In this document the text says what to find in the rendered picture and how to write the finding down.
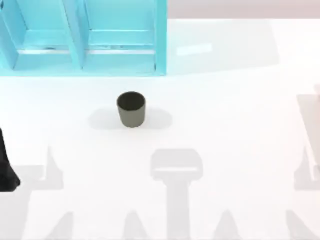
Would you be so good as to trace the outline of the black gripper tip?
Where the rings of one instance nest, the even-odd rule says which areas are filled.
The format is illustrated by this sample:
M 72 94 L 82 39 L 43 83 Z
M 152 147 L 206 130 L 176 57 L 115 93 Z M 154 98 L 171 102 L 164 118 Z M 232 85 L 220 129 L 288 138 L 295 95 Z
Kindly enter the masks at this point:
M 20 184 L 21 180 L 9 162 L 3 132 L 0 128 L 0 192 L 13 192 Z

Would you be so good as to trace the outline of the olive green cup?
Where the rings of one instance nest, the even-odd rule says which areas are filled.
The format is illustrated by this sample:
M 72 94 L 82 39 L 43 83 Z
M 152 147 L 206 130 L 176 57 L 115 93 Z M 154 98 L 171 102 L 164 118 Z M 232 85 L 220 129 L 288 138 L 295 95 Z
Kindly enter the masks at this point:
M 116 100 L 121 123 L 128 128 L 137 128 L 145 121 L 146 99 L 136 91 L 126 91 Z

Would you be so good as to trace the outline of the light blue rack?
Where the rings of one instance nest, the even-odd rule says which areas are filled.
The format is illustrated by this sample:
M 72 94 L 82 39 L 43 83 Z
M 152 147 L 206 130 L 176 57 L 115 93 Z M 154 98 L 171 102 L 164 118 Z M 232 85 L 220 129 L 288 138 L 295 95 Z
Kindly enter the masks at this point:
M 0 77 L 164 76 L 168 0 L 0 0 Z

